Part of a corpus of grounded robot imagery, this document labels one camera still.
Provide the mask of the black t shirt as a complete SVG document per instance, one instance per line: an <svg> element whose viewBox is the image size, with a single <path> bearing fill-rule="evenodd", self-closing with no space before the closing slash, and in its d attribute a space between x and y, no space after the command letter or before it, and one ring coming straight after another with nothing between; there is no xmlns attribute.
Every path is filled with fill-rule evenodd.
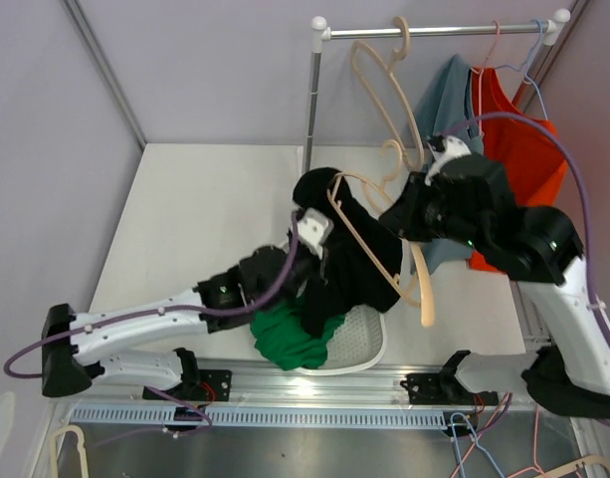
<svg viewBox="0 0 610 478"><path fill-rule="evenodd" d="M314 337L322 334L325 319L344 315L356 306L366 305L377 312L388 312L400 296L373 264L366 252L344 225L327 198L335 168L322 167L304 174L293 190L293 201L303 209L314 208L331 219L333 229L327 238L328 259L326 284L308 283L304 291L305 331ZM353 197L344 178L340 179L335 198L341 211L360 237L394 277L401 272L403 252L401 240L384 228Z"/></svg>

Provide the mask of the green t shirt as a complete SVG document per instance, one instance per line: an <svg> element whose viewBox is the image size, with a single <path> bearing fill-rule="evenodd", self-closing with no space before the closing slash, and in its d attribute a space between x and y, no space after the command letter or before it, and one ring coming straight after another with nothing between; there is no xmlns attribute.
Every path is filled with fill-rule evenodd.
<svg viewBox="0 0 610 478"><path fill-rule="evenodd" d="M250 324L254 347L282 370L318 369L328 359L328 343L345 322L345 315L325 319L322 334L314 337L303 328L303 299L284 301L272 309L257 311Z"/></svg>

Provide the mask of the orange t shirt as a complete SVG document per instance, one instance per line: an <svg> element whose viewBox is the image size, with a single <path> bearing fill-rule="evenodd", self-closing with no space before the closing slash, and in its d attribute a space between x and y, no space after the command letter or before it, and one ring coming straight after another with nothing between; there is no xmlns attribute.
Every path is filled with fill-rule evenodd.
<svg viewBox="0 0 610 478"><path fill-rule="evenodd" d="M473 101L477 115L520 114L494 69L473 74ZM556 146L538 130L514 119L484 119L482 132L485 154L505 166L516 202L553 205L568 169Z"/></svg>

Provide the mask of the blue grey t shirt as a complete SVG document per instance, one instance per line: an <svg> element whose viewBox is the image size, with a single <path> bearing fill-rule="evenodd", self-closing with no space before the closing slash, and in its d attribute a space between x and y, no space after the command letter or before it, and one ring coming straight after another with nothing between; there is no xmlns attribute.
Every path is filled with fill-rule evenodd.
<svg viewBox="0 0 610 478"><path fill-rule="evenodd" d="M475 116L472 67L461 56L448 60L415 109L420 136L428 138ZM428 271L433 274L445 262L465 261L473 249L447 239L435 239L422 246Z"/></svg>

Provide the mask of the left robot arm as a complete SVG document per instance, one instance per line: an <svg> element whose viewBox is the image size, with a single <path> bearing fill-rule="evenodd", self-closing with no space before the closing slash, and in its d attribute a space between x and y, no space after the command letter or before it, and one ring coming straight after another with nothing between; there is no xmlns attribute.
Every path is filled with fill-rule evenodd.
<svg viewBox="0 0 610 478"><path fill-rule="evenodd" d="M226 272L147 305L106 313L56 305L41 333L42 394L68 397L114 382L191 398L201 378L195 354L183 347L147 353L140 346L245 327L295 298L322 264L321 255L302 245L263 246Z"/></svg>

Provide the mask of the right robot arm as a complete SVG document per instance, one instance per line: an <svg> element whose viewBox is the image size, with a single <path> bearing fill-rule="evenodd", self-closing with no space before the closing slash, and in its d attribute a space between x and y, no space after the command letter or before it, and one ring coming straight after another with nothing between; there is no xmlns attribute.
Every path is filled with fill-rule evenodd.
<svg viewBox="0 0 610 478"><path fill-rule="evenodd" d="M610 420L610 344L587 295L587 255L572 221L552 206L520 206L504 166L480 154L413 172L380 223L412 242L469 245L519 284L552 343L536 352L455 353L439 390L450 402L473 392L526 393L551 413Z"/></svg>

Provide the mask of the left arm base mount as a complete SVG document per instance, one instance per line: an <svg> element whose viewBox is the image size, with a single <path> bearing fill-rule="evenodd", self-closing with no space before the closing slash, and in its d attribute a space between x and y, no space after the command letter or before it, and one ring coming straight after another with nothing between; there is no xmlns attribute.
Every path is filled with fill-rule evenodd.
<svg viewBox="0 0 610 478"><path fill-rule="evenodd" d="M200 369L184 373L179 384L162 392L184 401L228 402L232 372L228 369Z"/></svg>

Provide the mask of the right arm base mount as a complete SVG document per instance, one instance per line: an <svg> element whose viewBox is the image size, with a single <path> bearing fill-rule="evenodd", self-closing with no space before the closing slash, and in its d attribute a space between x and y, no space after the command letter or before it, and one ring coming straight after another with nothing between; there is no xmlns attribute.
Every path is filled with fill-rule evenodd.
<svg viewBox="0 0 610 478"><path fill-rule="evenodd" d="M472 393L457 382L443 380L436 372L408 373L399 385L406 391L413 405L498 405L499 394L494 391Z"/></svg>

